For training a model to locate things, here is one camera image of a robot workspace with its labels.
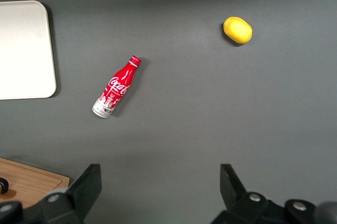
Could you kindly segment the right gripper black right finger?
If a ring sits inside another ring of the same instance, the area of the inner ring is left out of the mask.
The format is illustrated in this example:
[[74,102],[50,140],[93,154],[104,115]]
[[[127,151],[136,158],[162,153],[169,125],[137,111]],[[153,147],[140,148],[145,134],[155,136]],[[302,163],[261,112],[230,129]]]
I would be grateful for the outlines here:
[[290,199],[279,206],[260,193],[247,191],[230,164],[220,166],[220,192],[226,209],[213,223],[317,223],[314,204]]

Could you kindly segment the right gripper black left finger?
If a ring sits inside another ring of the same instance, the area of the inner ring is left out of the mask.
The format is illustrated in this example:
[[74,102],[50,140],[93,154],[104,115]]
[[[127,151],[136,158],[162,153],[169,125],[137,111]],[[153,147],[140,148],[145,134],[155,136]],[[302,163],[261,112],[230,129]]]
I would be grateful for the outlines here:
[[64,191],[52,191],[27,208],[28,223],[83,223],[102,191],[101,166],[90,164]]

